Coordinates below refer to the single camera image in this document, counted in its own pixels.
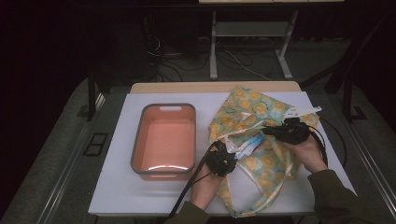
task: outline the blue tag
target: blue tag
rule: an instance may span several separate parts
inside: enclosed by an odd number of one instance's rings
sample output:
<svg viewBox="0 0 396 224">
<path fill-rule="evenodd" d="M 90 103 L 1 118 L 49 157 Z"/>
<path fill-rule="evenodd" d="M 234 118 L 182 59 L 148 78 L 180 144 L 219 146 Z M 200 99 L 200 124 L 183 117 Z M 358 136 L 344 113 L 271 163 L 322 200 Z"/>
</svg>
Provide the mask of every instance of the blue tag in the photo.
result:
<svg viewBox="0 0 396 224">
<path fill-rule="evenodd" d="M 263 141 L 264 141 L 264 134 L 262 133 L 257 133 L 253 137 L 251 137 L 249 140 L 247 140 L 242 146 L 240 147 L 240 151 L 235 153 L 235 158 L 237 160 L 242 160 L 245 157 L 250 156 L 250 154 L 258 147 Z"/>
</svg>

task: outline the person's left hand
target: person's left hand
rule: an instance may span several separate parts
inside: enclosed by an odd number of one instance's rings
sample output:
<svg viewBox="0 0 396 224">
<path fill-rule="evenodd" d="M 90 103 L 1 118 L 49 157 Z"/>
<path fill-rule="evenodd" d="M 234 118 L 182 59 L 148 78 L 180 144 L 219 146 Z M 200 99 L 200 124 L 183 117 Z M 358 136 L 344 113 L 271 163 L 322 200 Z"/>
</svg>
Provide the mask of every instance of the person's left hand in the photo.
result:
<svg viewBox="0 0 396 224">
<path fill-rule="evenodd" d="M 206 164 L 202 167 L 198 176 L 195 178 L 196 180 L 209 174 L 210 170 Z M 200 181 L 196 182 L 191 187 L 191 197 L 190 202 L 195 204 L 197 207 L 202 210 L 206 210 L 212 200 L 216 197 L 216 193 L 218 192 L 219 185 L 221 181 L 225 177 L 216 176 L 210 174 Z"/>
</svg>

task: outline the plastic tub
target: plastic tub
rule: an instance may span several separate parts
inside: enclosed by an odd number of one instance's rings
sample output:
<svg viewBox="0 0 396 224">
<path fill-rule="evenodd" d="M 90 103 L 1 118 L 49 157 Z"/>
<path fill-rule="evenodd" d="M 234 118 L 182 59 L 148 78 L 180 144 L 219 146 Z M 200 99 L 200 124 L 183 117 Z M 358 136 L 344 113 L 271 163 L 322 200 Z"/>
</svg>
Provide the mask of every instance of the plastic tub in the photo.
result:
<svg viewBox="0 0 396 224">
<path fill-rule="evenodd" d="M 147 105 L 140 118 L 132 169 L 147 180 L 188 179 L 195 165 L 195 108 Z"/>
</svg>

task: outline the sleeve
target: sleeve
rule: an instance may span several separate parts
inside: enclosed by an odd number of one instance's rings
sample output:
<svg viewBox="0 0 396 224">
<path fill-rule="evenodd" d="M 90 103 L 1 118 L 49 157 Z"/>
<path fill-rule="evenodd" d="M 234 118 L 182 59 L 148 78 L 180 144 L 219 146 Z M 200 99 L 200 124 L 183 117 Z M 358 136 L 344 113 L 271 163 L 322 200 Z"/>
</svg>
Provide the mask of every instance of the sleeve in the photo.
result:
<svg viewBox="0 0 396 224">
<path fill-rule="evenodd" d="M 308 177 L 315 195 L 315 212 L 324 224 L 375 223 L 364 200 L 343 186 L 333 170 Z"/>
<path fill-rule="evenodd" d="M 164 224 L 205 224 L 209 220 L 209 215 L 201 208 L 195 206 L 193 203 L 184 202 L 180 212 Z"/>
</svg>

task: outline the drawstring bag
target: drawstring bag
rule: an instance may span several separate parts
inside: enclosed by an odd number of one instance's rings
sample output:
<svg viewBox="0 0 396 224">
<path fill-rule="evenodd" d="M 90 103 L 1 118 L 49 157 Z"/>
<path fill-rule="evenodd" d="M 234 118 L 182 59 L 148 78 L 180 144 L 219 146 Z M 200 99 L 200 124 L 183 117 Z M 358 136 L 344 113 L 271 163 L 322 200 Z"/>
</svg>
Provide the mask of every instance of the drawstring bag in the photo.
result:
<svg viewBox="0 0 396 224">
<path fill-rule="evenodd" d="M 241 147 L 249 139 L 261 134 L 264 126 L 282 125 L 283 116 L 291 107 L 258 91 L 237 86 L 210 123 L 209 142 L 227 139 Z M 300 117 L 300 121 L 314 128 L 318 119 L 316 114 Z M 260 199 L 243 211 L 233 209 L 233 186 L 228 177 L 221 183 L 218 195 L 232 217 L 256 216 L 273 204 L 284 180 L 294 178 L 300 164 L 290 149 L 278 144 L 273 136 L 265 135 L 256 149 L 237 163 L 257 185 Z"/>
</svg>

